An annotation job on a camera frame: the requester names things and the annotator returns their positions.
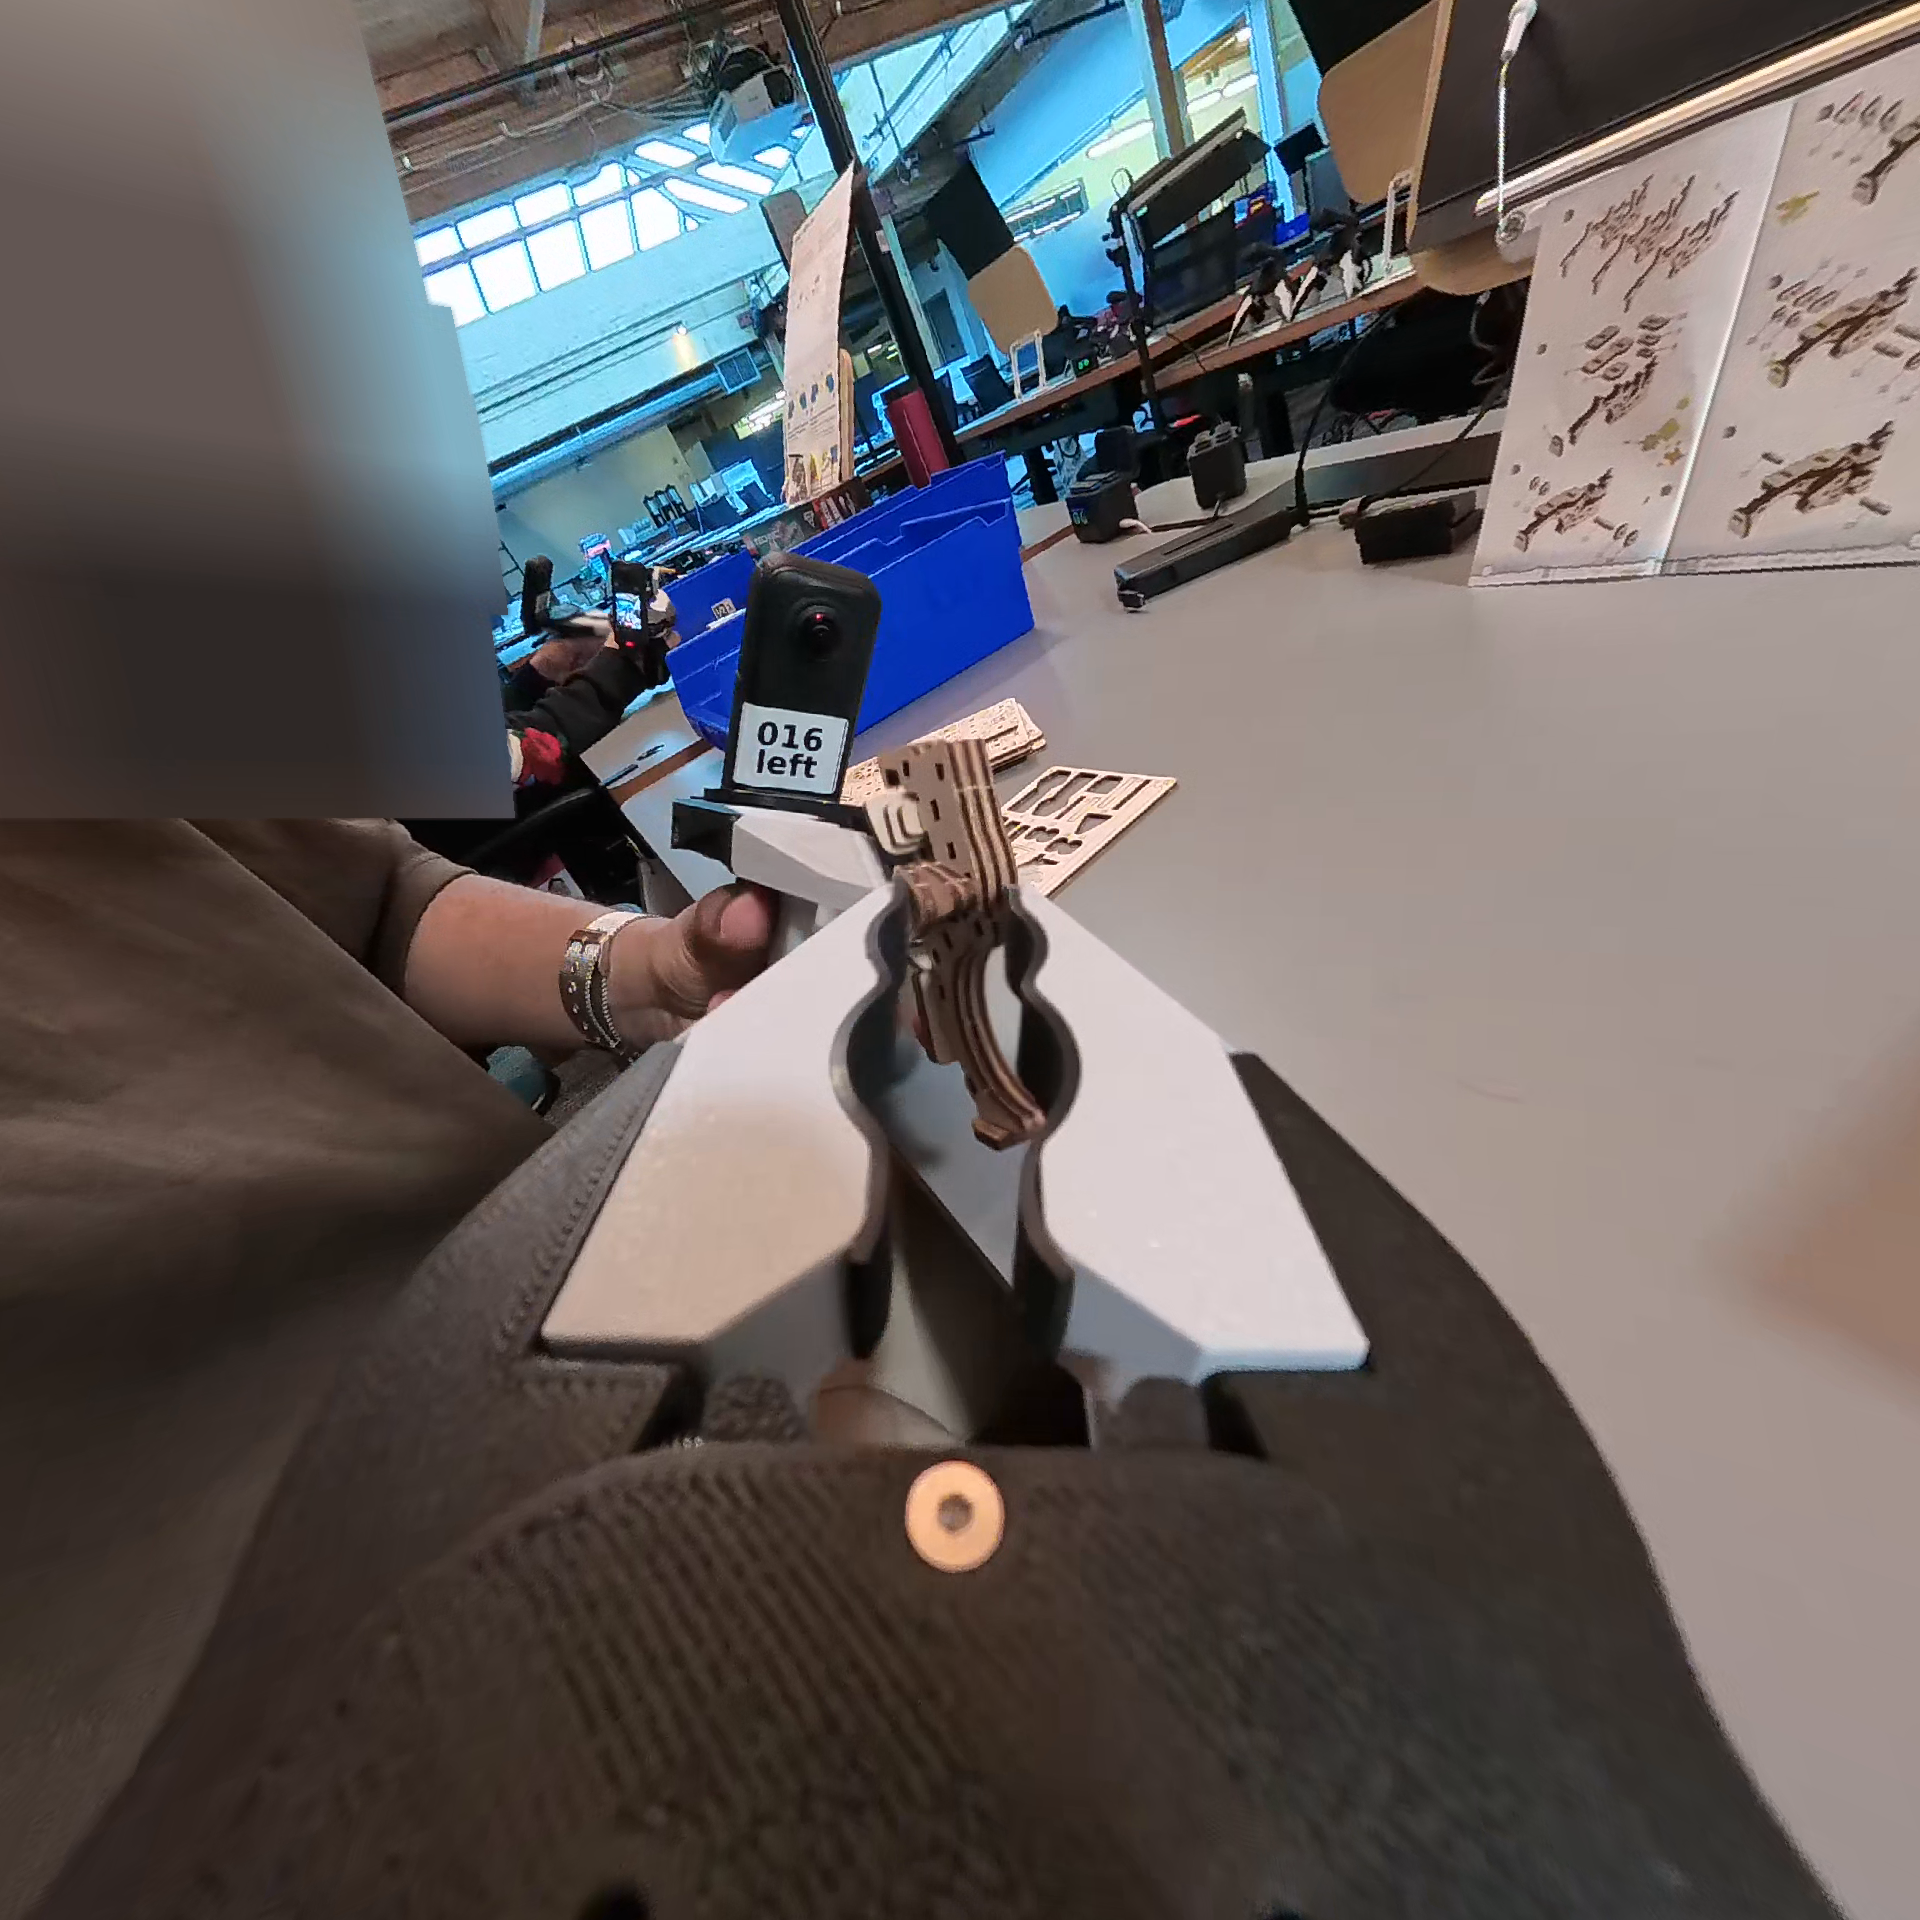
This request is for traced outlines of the blue plastic bin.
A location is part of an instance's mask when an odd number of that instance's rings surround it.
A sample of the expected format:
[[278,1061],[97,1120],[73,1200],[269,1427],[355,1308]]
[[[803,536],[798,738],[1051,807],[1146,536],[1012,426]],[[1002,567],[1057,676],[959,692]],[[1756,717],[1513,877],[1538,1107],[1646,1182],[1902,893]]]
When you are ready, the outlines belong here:
[[[881,591],[881,627],[858,734],[913,706],[1035,627],[1017,506],[996,455],[948,468],[799,543]],[[719,750],[756,557],[727,555],[668,588],[682,647],[670,676],[687,723]]]

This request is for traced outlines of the black power strip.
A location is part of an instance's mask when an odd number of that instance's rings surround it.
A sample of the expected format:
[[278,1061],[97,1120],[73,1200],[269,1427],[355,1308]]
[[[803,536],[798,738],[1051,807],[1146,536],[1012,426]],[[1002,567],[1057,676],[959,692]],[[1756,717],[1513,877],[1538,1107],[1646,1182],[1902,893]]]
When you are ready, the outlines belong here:
[[1113,568],[1122,611],[1141,611],[1183,584],[1285,543],[1308,525],[1292,496],[1253,496],[1234,511],[1202,519]]

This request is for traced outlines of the metal hanging rod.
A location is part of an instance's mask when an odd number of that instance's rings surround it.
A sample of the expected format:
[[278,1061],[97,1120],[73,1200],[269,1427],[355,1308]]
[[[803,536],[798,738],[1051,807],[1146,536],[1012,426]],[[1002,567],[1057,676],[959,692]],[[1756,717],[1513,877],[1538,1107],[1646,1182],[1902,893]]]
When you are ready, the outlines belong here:
[[1597,136],[1586,148],[1545,159],[1523,176],[1487,188],[1474,211],[1502,223],[1518,208],[1545,200],[1550,194],[1613,172],[1629,159],[1646,159],[1671,143],[1731,124],[1741,112],[1779,102],[1802,102],[1796,124],[1812,136],[1850,134],[1852,147],[1835,147],[1829,157],[1860,167],[1852,194],[1860,205],[1875,205],[1892,180],[1902,189],[1915,180],[1908,157],[1915,154],[1915,50],[1902,52],[1885,42],[1884,60],[1826,62],[1791,72],[1770,68],[1710,88],[1687,112],[1666,108],[1625,133]]

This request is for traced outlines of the black background monitor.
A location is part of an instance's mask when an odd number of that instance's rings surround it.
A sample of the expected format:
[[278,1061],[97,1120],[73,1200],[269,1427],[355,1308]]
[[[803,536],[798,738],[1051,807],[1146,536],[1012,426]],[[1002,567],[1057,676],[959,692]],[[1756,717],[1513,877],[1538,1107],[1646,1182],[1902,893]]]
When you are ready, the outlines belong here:
[[1273,244],[1281,200],[1269,143],[1236,108],[1182,154],[1118,191],[1111,228],[1135,277],[1147,328],[1186,320],[1225,296],[1250,251]]

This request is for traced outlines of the person's left hand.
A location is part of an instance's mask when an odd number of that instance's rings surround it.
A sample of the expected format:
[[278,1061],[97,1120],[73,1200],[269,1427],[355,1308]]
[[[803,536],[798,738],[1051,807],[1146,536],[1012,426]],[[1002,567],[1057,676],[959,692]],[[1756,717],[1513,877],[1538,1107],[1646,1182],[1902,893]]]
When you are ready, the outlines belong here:
[[628,1050],[677,1038],[765,971],[775,935],[778,898],[742,879],[625,923],[604,962],[614,1034]]

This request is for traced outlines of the red bottle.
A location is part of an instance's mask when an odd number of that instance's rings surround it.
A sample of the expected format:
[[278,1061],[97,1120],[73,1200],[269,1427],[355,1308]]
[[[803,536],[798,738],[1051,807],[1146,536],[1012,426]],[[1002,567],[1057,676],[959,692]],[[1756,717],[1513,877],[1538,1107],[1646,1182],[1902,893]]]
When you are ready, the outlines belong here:
[[881,399],[899,456],[914,488],[929,488],[938,475],[962,462],[945,416],[940,391],[929,394],[910,378],[882,391]]

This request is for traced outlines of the ceiling projector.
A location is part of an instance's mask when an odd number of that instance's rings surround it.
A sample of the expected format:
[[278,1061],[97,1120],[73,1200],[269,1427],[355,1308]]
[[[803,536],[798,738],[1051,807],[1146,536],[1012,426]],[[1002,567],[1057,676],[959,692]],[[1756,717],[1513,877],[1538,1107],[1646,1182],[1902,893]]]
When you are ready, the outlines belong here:
[[708,75],[711,156],[727,164],[748,164],[758,154],[787,148],[803,119],[803,96],[787,64],[756,46],[719,50]]

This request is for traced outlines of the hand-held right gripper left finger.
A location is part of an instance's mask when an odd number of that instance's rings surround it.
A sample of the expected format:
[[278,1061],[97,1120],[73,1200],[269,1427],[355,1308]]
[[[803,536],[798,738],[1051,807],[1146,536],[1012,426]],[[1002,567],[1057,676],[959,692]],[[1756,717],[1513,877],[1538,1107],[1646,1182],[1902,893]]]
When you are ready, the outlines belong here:
[[878,935],[897,903],[868,891],[687,1031],[547,1311],[550,1354],[770,1379],[809,1403],[874,1346],[886,1149],[847,1044],[894,1010]]

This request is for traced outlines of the laser-cut wooden parts sheet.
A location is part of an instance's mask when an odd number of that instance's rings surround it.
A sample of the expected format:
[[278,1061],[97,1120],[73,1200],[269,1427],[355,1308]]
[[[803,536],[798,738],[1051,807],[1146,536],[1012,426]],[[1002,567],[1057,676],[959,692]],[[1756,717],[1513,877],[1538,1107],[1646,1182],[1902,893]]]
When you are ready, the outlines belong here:
[[[983,751],[988,754],[988,764],[994,772],[1030,758],[1046,746],[1045,732],[1019,703],[1019,699],[1003,699],[989,708],[974,711],[965,717],[933,728],[931,734],[914,738],[913,742],[953,742],[965,738],[983,747]],[[874,754],[852,764],[843,780],[842,802],[852,807],[867,807],[867,802],[885,788],[885,767],[900,751],[902,750],[890,750],[885,754]]]
[[1173,776],[1057,764],[998,807],[1025,888],[1054,896],[1163,802]]

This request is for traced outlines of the person's left forearm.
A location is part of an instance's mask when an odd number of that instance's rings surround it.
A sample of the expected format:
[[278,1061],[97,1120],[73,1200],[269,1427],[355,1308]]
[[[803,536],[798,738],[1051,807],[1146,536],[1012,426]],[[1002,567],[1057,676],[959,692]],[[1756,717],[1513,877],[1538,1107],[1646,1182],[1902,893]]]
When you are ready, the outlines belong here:
[[399,964],[402,1003],[457,1050],[526,1046],[563,1061],[591,1044],[563,995],[595,903],[462,875],[423,910]]

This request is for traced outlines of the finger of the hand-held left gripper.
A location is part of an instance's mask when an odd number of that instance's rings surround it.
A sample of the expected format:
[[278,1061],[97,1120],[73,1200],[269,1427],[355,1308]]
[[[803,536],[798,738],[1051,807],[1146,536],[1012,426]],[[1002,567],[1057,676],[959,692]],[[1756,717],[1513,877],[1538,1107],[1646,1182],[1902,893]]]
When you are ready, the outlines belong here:
[[886,908],[897,891],[871,818],[734,818],[727,864],[775,903],[770,964],[868,896]]

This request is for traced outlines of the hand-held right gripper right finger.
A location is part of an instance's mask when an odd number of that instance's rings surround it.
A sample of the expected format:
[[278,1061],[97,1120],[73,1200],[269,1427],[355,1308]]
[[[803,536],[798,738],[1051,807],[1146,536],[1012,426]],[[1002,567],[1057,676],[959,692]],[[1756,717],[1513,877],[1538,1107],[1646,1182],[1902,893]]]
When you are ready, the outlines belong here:
[[1054,901],[1005,927],[1025,1149],[1014,1299],[1102,1405],[1142,1381],[1348,1373],[1370,1339],[1227,1042]]

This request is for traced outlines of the wooden model assembly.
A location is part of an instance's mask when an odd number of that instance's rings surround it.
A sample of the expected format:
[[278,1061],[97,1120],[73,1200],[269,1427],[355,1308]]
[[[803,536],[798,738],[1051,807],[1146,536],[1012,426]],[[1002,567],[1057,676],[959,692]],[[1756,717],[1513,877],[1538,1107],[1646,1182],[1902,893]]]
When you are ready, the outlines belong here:
[[1042,1127],[1042,1107],[1009,1062],[988,997],[989,962],[1012,922],[1017,861],[986,742],[929,736],[885,756],[867,820],[907,891],[924,1050],[959,1069],[977,1141],[1025,1144]]

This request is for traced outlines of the grey desk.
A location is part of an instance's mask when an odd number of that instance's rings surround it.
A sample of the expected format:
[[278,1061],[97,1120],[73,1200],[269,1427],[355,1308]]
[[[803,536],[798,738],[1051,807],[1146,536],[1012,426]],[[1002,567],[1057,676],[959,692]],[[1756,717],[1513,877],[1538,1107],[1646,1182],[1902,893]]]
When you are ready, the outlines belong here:
[[1915,1683],[1915,567],[1478,588],[1332,524],[1037,627],[1017,698],[1174,776],[1062,901],[1465,1253],[1716,1683]]

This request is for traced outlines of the black power adapter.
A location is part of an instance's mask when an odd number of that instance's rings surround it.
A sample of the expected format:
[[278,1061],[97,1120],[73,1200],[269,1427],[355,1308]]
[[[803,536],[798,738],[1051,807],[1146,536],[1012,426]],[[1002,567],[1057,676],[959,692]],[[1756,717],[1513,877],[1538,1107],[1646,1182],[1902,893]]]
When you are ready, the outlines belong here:
[[1484,496],[1474,487],[1366,496],[1355,503],[1350,516],[1359,565],[1391,567],[1447,557],[1474,542],[1482,511]]

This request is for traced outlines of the black pole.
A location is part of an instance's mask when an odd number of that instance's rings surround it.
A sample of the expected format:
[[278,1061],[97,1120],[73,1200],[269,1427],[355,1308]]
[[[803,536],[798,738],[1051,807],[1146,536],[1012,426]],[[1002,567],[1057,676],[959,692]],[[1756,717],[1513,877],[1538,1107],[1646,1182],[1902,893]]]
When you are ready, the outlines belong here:
[[906,378],[914,394],[919,394],[919,412],[926,416],[933,439],[942,447],[942,466],[959,466],[965,451],[959,447],[953,422],[929,358],[929,343],[924,338],[924,315],[919,296],[913,292],[902,275],[902,258],[894,228],[878,215],[874,191],[868,188],[858,143],[842,104],[826,48],[809,16],[805,2],[775,2],[778,18],[787,38],[790,64],[799,78],[799,88],[812,108],[814,122],[823,133],[828,156],[836,176],[850,176],[850,222],[855,239],[868,268],[874,287],[878,292],[886,324],[897,338],[897,347],[906,367]]

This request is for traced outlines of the hanging instruction sheet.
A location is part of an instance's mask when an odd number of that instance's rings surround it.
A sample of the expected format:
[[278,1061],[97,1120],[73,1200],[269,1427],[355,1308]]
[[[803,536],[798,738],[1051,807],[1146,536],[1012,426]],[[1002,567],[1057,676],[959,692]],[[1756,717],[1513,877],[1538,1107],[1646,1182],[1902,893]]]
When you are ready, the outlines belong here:
[[1917,563],[1917,52],[1540,200],[1476,588]]

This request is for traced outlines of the standing poster board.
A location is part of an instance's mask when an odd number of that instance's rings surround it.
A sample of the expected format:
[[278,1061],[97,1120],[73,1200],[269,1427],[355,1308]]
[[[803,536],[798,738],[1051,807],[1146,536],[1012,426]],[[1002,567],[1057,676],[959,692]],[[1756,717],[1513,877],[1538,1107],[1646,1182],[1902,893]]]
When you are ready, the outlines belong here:
[[845,168],[796,228],[783,310],[783,506],[852,475],[852,375],[842,346],[843,284],[860,168]]

